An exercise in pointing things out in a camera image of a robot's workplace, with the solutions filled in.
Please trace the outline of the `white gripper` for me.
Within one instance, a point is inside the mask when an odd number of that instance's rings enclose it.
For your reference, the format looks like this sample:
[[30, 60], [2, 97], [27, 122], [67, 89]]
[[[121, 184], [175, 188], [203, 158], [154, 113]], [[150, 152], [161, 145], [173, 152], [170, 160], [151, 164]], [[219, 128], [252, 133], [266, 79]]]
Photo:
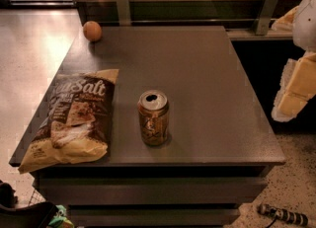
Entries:
[[302, 0], [272, 24], [274, 31], [292, 31], [293, 42], [305, 51], [283, 67], [272, 118], [288, 122], [316, 96], [316, 0]]

